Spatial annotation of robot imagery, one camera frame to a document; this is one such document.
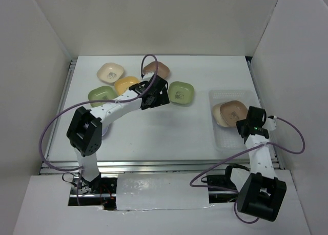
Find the brown plate front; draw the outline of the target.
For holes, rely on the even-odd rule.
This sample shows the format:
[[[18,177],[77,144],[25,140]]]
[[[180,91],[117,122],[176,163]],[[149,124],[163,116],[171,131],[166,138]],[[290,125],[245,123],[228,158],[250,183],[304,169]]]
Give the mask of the brown plate front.
[[[219,110],[226,127],[236,127],[236,122],[246,119],[248,113],[248,108],[237,100],[223,103]]]

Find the cream plate front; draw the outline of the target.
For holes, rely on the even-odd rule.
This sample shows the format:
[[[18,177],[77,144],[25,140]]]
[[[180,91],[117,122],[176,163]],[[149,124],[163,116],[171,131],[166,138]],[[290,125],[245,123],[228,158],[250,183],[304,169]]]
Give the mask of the cream plate front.
[[[221,108],[222,103],[216,104],[213,106],[212,108],[212,115],[213,118],[215,119],[216,123],[221,126],[221,127],[228,127],[228,124],[226,123],[226,121],[223,119],[221,112],[220,112],[220,108]]]

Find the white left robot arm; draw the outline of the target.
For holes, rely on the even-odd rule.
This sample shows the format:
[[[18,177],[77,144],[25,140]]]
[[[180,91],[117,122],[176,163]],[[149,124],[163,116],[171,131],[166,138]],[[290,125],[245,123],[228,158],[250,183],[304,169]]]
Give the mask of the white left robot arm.
[[[101,174],[96,153],[101,147],[104,129],[127,113],[169,104],[168,82],[147,74],[144,79],[129,87],[113,102],[92,109],[81,106],[75,110],[67,131],[67,138],[74,148],[81,170],[83,188],[96,193],[101,188]]]

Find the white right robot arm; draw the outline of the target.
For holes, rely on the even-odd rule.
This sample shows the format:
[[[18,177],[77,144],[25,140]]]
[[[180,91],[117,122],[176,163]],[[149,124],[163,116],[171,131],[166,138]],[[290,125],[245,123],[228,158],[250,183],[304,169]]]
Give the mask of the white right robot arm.
[[[227,189],[238,190],[234,211],[270,222],[276,220],[286,193],[286,183],[278,179],[269,148],[269,132],[263,126],[266,111],[249,107],[244,120],[236,122],[250,158],[250,170],[231,168],[223,177]]]

